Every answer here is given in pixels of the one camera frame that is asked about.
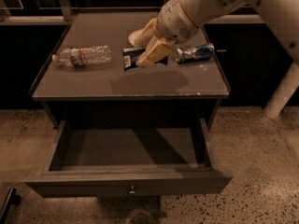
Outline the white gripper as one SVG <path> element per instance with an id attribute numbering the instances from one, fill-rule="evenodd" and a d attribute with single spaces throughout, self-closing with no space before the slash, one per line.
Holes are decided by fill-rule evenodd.
<path id="1" fill-rule="evenodd" d="M 158 19 L 151 19 L 141 31 L 142 47 L 146 49 L 136 65 L 145 68 L 167 57 L 175 41 L 179 44 L 189 41 L 197 35 L 199 28 L 189 20 L 180 0 L 169 0 L 160 10 Z"/>

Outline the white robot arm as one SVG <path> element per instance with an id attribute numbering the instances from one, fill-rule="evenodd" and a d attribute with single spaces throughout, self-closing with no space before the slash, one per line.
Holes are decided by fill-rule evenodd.
<path id="1" fill-rule="evenodd" d="M 207 22 L 245 5 L 257 12 L 293 59 L 264 108 L 267 117 L 276 118 L 299 87 L 299 0 L 169 0 L 136 37 L 135 44 L 145 49 L 136 65 L 154 65 L 170 54 L 174 44 L 197 35 Z"/>

